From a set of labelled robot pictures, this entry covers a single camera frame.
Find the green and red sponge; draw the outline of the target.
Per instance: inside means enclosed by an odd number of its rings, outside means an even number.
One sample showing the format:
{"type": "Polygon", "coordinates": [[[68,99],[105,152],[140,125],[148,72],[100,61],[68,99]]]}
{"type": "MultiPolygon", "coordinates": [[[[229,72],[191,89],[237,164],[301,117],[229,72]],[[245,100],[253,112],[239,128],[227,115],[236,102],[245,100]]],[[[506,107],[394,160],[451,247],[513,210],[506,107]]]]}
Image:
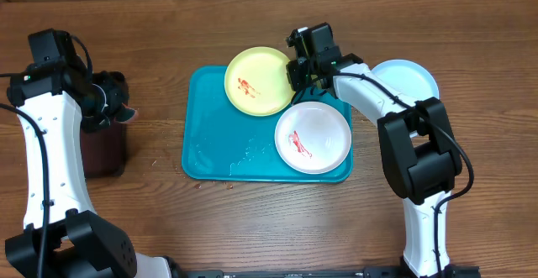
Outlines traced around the green and red sponge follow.
{"type": "Polygon", "coordinates": [[[119,109],[114,114],[114,119],[118,123],[130,123],[138,116],[136,109],[130,108],[125,104],[121,104],[119,109]]]}

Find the yellow-green plastic plate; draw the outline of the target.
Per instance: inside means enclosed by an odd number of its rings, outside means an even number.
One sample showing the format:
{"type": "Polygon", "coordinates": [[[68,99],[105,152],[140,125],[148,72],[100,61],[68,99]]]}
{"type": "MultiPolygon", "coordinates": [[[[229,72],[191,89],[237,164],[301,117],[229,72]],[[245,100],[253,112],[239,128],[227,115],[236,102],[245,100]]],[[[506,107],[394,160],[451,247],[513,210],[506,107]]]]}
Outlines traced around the yellow-green plastic plate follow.
{"type": "Polygon", "coordinates": [[[280,50],[253,47],[240,52],[224,75],[227,98],[241,112],[257,117],[283,110],[295,91],[288,78],[289,58],[280,50]]]}

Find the light blue plastic plate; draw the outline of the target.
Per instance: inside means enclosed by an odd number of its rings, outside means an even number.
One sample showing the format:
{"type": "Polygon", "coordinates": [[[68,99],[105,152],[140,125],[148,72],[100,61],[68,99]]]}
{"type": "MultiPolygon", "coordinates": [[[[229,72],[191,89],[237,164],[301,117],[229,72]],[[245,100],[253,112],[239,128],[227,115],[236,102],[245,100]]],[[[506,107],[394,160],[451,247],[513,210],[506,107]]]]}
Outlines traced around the light blue plastic plate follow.
{"type": "Polygon", "coordinates": [[[386,60],[367,74],[401,102],[414,106],[417,101],[440,98],[434,77],[421,65],[410,60],[386,60]]]}

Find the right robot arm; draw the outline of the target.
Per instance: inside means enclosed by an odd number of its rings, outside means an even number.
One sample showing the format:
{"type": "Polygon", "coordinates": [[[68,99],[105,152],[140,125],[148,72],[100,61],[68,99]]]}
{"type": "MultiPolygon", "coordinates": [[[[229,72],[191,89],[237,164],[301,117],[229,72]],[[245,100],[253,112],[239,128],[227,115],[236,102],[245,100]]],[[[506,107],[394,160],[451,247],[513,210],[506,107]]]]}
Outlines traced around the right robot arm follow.
{"type": "Polygon", "coordinates": [[[466,159],[437,97],[420,98],[391,87],[361,58],[343,55],[327,23],[295,29],[286,39],[295,60],[287,66],[296,93],[317,86],[377,126],[385,178],[403,200],[403,262],[414,277],[444,277],[446,204],[466,159]]]}

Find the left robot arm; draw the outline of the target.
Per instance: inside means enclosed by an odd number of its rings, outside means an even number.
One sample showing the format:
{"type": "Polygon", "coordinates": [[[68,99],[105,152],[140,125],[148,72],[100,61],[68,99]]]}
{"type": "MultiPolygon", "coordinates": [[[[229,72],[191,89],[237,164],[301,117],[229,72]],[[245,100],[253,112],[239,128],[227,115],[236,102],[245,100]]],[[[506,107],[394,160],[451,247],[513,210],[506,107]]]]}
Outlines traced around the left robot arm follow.
{"type": "Polygon", "coordinates": [[[9,264],[26,277],[182,276],[172,258],[138,253],[88,194],[81,136],[135,118],[124,75],[96,72],[64,30],[33,33],[29,46],[33,62],[10,75],[4,106],[24,131],[29,188],[24,231],[5,242],[9,264]]]}

